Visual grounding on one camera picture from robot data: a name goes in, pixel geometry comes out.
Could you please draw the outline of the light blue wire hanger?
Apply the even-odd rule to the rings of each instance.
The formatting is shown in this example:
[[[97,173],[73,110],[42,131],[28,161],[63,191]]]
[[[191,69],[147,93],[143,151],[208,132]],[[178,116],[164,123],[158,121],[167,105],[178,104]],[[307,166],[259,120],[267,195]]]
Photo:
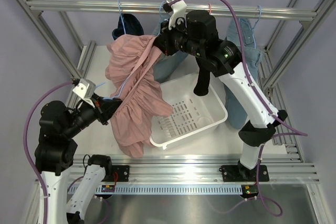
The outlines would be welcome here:
[[[107,44],[110,56],[104,68],[104,76],[115,87],[109,100],[125,96],[135,74],[150,60],[157,59],[160,50],[153,46],[155,39],[153,35],[122,35]]]

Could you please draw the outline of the pink skirt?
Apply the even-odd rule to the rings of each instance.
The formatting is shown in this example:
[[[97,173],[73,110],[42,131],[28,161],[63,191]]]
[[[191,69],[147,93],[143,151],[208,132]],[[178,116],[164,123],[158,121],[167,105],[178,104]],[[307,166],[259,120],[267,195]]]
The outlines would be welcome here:
[[[160,83],[154,80],[153,67],[159,56],[135,74],[132,85],[121,98],[122,104],[110,120],[119,149],[132,158],[141,158],[144,146],[151,144],[153,117],[168,117],[173,112],[163,99]]]

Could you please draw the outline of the black skirt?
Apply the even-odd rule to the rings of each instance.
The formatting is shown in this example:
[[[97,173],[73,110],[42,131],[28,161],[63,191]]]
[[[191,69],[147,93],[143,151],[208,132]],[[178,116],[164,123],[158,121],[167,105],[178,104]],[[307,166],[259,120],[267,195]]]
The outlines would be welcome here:
[[[196,58],[197,65],[199,67],[199,73],[197,83],[194,88],[194,94],[202,97],[208,94],[208,86],[210,82],[210,72],[205,69],[200,59]]]

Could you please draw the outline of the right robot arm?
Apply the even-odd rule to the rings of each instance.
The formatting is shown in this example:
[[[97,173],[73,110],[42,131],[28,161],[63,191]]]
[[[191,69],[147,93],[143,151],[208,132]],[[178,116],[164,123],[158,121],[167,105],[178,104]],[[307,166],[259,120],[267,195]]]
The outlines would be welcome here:
[[[193,10],[175,22],[170,18],[162,21],[154,45],[167,56],[185,52],[195,57],[199,66],[196,95],[208,93],[213,74],[242,105],[249,118],[238,132],[243,151],[238,164],[227,173],[232,178],[252,179],[257,174],[261,146],[275,135],[287,112],[267,100],[243,63],[241,50],[219,38],[216,19],[207,11]]]

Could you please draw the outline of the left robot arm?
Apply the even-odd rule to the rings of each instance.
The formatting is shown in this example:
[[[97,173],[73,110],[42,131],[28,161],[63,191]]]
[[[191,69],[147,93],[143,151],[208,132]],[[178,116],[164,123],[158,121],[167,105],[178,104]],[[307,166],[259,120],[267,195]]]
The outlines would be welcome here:
[[[40,223],[84,223],[99,183],[115,177],[109,156],[92,155],[78,188],[67,199],[70,168],[78,146],[74,137],[95,121],[108,124],[122,103],[120,99],[106,100],[96,94],[91,101],[74,110],[61,101],[52,101],[41,110],[39,143],[35,150],[42,193]]]

